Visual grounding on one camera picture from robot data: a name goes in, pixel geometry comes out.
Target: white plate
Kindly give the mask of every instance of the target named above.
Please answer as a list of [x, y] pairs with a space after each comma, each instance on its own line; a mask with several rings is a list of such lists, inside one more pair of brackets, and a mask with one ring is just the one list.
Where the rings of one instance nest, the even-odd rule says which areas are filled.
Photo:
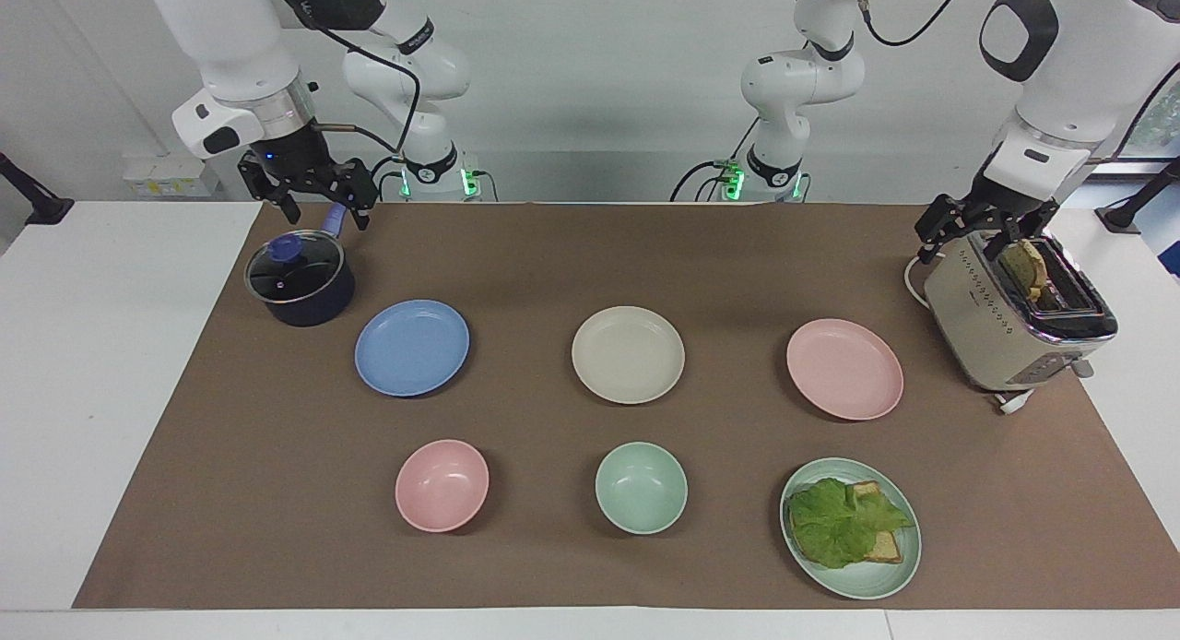
[[[804, 556], [787, 521], [787, 501], [793, 494], [811, 488], [822, 478], [834, 478], [843, 483], [876, 481], [881, 488], [881, 495], [913, 521], [913, 527], [903, 527], [893, 533], [898, 550], [902, 551], [900, 564], [860, 562], [840, 569], [830, 569]], [[787, 479], [787, 485], [782, 489], [782, 498], [779, 501], [779, 521], [782, 527], [782, 537], [787, 541], [787, 548], [791, 549], [804, 572], [815, 582], [848, 599], [874, 601], [897, 594], [903, 587], [910, 585], [913, 574], [918, 570], [918, 563], [922, 561], [922, 530], [918, 529], [918, 515], [914, 515], [910, 501], [905, 498], [905, 495], [902, 495], [902, 490], [889, 477], [867, 464], [847, 458], [821, 458], [799, 468]]]
[[621, 405], [660, 398], [684, 371], [684, 344], [676, 328], [657, 313], [635, 306], [591, 315], [575, 334], [572, 351], [582, 384]]

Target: green bowl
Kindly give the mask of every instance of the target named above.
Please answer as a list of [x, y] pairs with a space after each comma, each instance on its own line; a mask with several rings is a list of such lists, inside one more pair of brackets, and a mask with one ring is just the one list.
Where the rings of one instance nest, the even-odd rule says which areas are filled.
[[[913, 527], [905, 527], [893, 533], [897, 547], [902, 551], [900, 564], [860, 562], [840, 569], [830, 569], [804, 556], [791, 530], [787, 501], [793, 494], [811, 488], [824, 478], [834, 478], [844, 483], [876, 481], [881, 486], [881, 494], [913, 521]], [[922, 530], [918, 529], [918, 516], [913, 514], [910, 501], [885, 475], [868, 465], [847, 458], [822, 458], [799, 468], [799, 471], [787, 479], [787, 485], [782, 489], [782, 498], [779, 501], [779, 521], [782, 525], [782, 537], [787, 541], [787, 548], [791, 549], [804, 572], [815, 582], [848, 599], [873, 601], [898, 593], [903, 587], [910, 585], [910, 580], [918, 570], [918, 562], [922, 561]]]
[[607, 520], [617, 528], [631, 534], [657, 534], [684, 512], [688, 478], [667, 450], [631, 442], [602, 459], [595, 496]]

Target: white table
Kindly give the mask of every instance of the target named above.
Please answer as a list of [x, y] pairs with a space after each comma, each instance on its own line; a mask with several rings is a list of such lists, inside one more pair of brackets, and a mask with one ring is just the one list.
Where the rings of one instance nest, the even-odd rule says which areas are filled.
[[[0, 257], [0, 638], [1180, 636], [1180, 610], [68, 610], [257, 208], [83, 202]], [[1180, 544], [1180, 287], [1088, 210], [1053, 231], [1120, 322], [1087, 392]]]

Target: plate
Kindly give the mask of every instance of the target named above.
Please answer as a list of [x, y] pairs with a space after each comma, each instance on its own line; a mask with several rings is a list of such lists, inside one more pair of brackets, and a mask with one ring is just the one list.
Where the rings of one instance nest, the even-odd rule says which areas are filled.
[[873, 332], [846, 320], [814, 320], [787, 344], [795, 386], [825, 412], [853, 422], [877, 419], [902, 400], [897, 354]]
[[599, 311], [573, 337], [573, 370], [611, 403], [640, 405], [671, 391], [684, 372], [684, 344], [671, 322], [647, 308]]
[[[791, 531], [791, 522], [787, 518], [787, 501], [793, 494], [811, 488], [824, 478], [834, 478], [843, 483], [876, 481], [880, 484], [881, 494], [913, 521], [913, 527], [903, 527], [893, 533], [897, 547], [902, 551], [900, 564], [860, 562], [841, 569], [830, 569], [802, 555]], [[918, 528], [918, 516], [914, 515], [910, 501], [885, 475], [864, 463], [847, 458], [822, 458], [799, 468], [787, 479], [787, 485], [782, 489], [782, 497], [779, 499], [779, 523], [782, 527], [782, 537], [787, 542], [787, 548], [791, 549], [804, 572], [815, 582], [848, 599], [873, 601], [898, 593], [903, 587], [910, 585], [910, 580], [918, 570], [918, 562], [922, 561], [922, 530]]]
[[439, 439], [414, 451], [398, 472], [394, 502], [414, 529], [452, 531], [476, 517], [487, 498], [484, 456], [459, 439]]
[[454, 377], [470, 347], [467, 321], [454, 308], [426, 299], [404, 301], [366, 325], [356, 340], [356, 371], [386, 396], [421, 396]]
[[602, 459], [594, 491], [598, 508], [618, 529], [658, 534], [684, 512], [688, 477], [666, 448], [631, 442]]

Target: blue plate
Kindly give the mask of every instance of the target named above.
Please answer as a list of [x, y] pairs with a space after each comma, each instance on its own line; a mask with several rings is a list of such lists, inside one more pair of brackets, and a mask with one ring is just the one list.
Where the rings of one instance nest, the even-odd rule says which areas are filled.
[[467, 358], [471, 333], [454, 308], [415, 299], [381, 311], [356, 340], [356, 371], [365, 384], [398, 398], [430, 393]]

